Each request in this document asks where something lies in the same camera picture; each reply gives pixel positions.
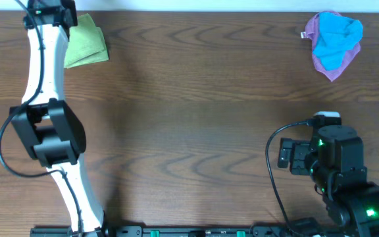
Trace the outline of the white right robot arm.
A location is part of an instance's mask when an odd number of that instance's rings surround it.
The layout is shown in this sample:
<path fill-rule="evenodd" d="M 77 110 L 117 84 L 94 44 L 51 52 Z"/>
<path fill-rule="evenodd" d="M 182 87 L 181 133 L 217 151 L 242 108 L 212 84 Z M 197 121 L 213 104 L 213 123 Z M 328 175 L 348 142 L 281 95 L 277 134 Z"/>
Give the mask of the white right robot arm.
<path fill-rule="evenodd" d="M 379 185 L 368 181 L 364 145 L 349 126 L 316 128 L 309 141 L 282 138 L 278 167 L 309 176 L 346 236 L 379 236 Z"/>

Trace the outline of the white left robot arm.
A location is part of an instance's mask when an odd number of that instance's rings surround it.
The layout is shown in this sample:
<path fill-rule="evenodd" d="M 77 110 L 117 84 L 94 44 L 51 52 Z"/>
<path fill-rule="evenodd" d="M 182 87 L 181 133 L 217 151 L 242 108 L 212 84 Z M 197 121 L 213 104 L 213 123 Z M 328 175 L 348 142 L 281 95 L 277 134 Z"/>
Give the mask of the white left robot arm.
<path fill-rule="evenodd" d="M 70 213 L 64 231 L 32 230 L 38 236 L 108 236 L 105 212 L 95 197 L 84 164 L 86 134 L 64 98 L 64 60 L 69 29 L 77 26 L 73 1 L 29 1 L 21 4 L 30 42 L 28 85 L 22 102 L 11 107 L 0 129 L 12 124 L 31 159 L 46 169 Z"/>

